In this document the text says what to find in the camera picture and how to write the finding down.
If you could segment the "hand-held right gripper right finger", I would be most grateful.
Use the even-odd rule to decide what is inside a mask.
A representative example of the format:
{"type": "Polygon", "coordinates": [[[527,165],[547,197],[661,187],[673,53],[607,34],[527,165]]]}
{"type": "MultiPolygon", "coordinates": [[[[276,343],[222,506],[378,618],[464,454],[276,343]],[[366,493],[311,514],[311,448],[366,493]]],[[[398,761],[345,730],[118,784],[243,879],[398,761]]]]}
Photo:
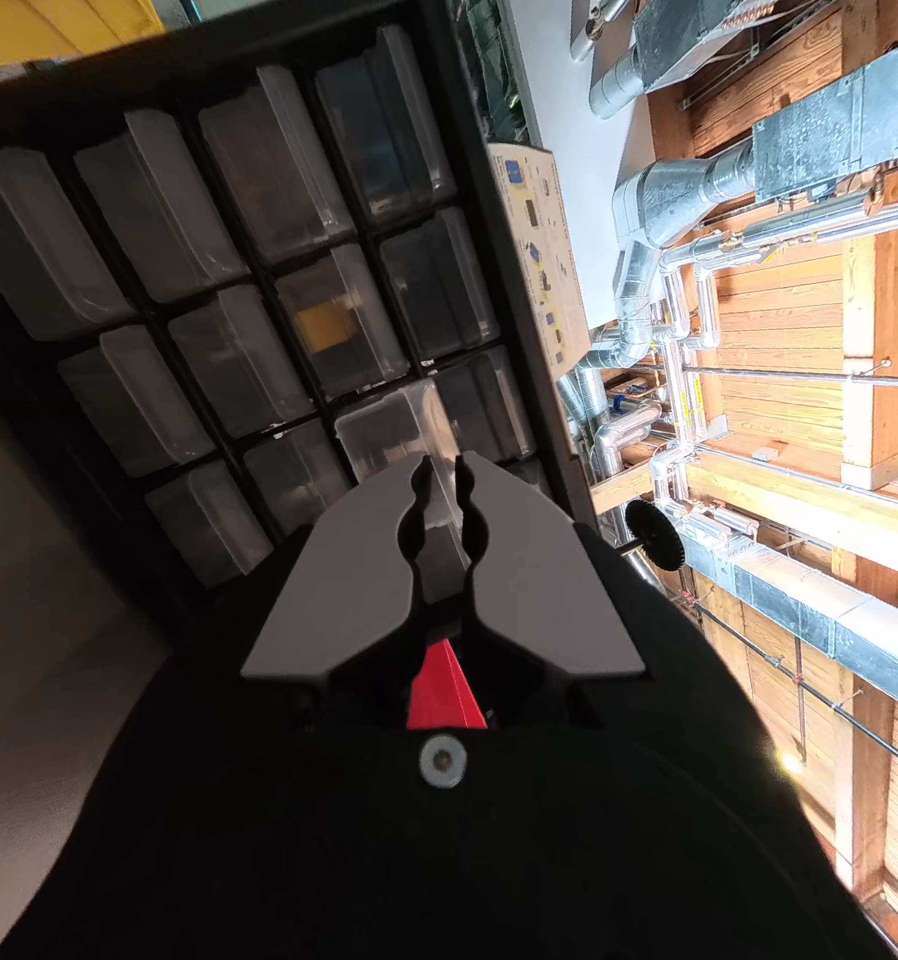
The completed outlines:
{"type": "Polygon", "coordinates": [[[473,452],[456,459],[468,597],[480,628],[568,679],[629,679],[646,665],[570,516],[473,452]]]}

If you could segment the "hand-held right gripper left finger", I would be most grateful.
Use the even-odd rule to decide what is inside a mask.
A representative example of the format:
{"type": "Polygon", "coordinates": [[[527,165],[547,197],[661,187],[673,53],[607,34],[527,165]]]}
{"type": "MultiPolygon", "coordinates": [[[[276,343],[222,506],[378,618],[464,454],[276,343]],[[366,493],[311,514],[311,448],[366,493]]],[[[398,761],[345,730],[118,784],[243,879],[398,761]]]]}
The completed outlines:
{"type": "Polygon", "coordinates": [[[243,677],[323,682],[411,622],[430,486],[430,457],[408,455],[323,512],[241,667],[243,677]]]}

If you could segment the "red plastic bin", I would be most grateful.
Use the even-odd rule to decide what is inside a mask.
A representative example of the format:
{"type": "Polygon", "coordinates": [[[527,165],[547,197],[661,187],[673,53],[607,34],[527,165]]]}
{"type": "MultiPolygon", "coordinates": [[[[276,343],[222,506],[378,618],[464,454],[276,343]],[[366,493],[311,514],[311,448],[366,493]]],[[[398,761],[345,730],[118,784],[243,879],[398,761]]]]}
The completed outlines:
{"type": "Polygon", "coordinates": [[[449,639],[427,648],[409,690],[409,731],[485,730],[481,712],[449,639]]]}

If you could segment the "clear plastic drawer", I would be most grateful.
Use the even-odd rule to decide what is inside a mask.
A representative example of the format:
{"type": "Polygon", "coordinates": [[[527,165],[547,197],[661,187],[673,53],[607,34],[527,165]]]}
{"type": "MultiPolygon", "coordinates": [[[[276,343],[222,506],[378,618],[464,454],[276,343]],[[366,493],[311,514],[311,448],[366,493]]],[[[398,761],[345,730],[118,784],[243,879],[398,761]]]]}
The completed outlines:
{"type": "Polygon", "coordinates": [[[336,421],[335,433],[359,481],[412,454],[430,457],[426,537],[417,558],[422,592],[430,604],[460,594],[469,566],[456,489],[460,449],[434,378],[349,410],[336,421]]]}

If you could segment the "black drawer cabinet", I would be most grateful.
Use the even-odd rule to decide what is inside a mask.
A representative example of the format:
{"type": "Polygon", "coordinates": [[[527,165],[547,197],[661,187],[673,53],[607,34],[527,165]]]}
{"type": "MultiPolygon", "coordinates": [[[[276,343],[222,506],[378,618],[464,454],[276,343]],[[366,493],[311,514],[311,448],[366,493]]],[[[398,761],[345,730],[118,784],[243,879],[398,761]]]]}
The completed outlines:
{"type": "MultiPolygon", "coordinates": [[[[224,225],[235,234],[236,246],[269,318],[275,321],[288,359],[304,385],[315,390],[314,416],[327,432],[343,473],[352,478],[333,431],[335,421],[359,400],[378,400],[386,388],[373,386],[329,399],[318,385],[316,369],[304,358],[301,339],[288,327],[289,313],[278,301],[275,273],[263,266],[261,254],[250,251],[248,230],[237,222],[236,202],[198,132],[196,109],[209,106],[211,95],[235,92],[238,80],[250,78],[251,67],[289,67],[301,84],[315,131],[328,149],[330,166],[342,176],[343,197],[354,202],[356,189],[317,91],[317,69],[369,49],[378,30],[387,26],[407,30],[420,60],[423,85],[456,175],[456,198],[474,233],[475,252],[527,405],[549,490],[575,522],[596,528],[586,474],[571,450],[563,407],[539,345],[517,248],[446,2],[270,2],[6,80],[0,82],[0,148],[35,148],[46,155],[74,213],[96,241],[105,266],[136,306],[171,377],[208,431],[213,447],[195,460],[195,466],[222,462],[265,540],[277,548],[299,535],[284,532],[277,523],[261,487],[251,478],[246,454],[284,429],[267,427],[249,438],[227,435],[221,417],[211,411],[207,394],[169,335],[169,320],[197,300],[190,298],[172,307],[158,305],[144,293],[137,271],[117,248],[114,232],[104,224],[101,208],[77,174],[75,151],[95,145],[103,134],[114,134],[117,119],[129,108],[166,108],[180,122],[197,171],[224,225]]],[[[176,639],[208,606],[217,588],[197,585],[196,574],[170,545],[144,496],[192,468],[168,466],[131,479],[117,465],[58,372],[62,360],[94,346],[97,338],[87,334],[67,342],[37,342],[23,332],[18,319],[11,318],[11,308],[0,294],[0,416],[93,560],[125,597],[176,639]]]]}

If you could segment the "yellow plastic bin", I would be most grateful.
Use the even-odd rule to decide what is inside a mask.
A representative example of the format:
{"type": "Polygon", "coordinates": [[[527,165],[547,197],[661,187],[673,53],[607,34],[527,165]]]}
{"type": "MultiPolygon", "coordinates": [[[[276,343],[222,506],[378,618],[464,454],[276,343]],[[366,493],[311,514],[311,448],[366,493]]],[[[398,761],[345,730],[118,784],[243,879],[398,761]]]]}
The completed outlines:
{"type": "Polygon", "coordinates": [[[150,1],[0,1],[0,66],[90,56],[165,33],[150,1]]]}

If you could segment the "black round ribbed disc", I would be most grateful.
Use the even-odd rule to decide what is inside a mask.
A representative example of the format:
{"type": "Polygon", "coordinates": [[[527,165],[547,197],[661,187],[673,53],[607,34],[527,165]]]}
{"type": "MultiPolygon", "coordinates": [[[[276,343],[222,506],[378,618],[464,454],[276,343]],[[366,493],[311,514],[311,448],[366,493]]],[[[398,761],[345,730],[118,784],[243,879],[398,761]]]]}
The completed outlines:
{"type": "Polygon", "coordinates": [[[681,536],[670,519],[654,503],[633,499],[624,509],[624,520],[632,538],[617,548],[627,557],[642,550],[660,570],[675,572],[685,564],[681,536]]]}

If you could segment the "wooden ceiling beam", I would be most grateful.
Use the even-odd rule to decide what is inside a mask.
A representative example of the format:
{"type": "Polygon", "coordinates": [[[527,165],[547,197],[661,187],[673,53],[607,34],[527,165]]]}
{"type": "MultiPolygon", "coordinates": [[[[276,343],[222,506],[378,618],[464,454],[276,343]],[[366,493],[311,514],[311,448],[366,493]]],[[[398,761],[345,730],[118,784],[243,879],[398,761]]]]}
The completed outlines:
{"type": "Polygon", "coordinates": [[[589,495],[594,514],[599,517],[635,498],[651,495],[653,490],[651,462],[645,461],[592,486],[589,495]]]}

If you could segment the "printed instruction sheet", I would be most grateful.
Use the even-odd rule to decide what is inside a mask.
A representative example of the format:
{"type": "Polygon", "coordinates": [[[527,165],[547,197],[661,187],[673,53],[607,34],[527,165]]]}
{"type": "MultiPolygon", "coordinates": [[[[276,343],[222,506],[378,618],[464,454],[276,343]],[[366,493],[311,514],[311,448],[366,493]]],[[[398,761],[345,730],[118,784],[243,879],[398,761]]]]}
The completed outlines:
{"type": "Polygon", "coordinates": [[[551,151],[490,142],[493,177],[522,270],[551,381],[590,349],[582,289],[551,151]]]}

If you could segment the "metal air duct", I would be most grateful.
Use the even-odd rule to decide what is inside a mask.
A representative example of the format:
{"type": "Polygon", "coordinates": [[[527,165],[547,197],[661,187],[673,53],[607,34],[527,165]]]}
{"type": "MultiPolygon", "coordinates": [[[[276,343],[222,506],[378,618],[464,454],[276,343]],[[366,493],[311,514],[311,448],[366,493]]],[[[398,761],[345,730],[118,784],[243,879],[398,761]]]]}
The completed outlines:
{"type": "Polygon", "coordinates": [[[691,569],[898,702],[897,607],[704,514],[674,527],[691,569]]]}
{"type": "Polygon", "coordinates": [[[757,203],[898,160],[898,47],[753,125],[710,159],[659,160],[612,198],[621,247],[661,250],[710,211],[754,193],[757,203]]]}

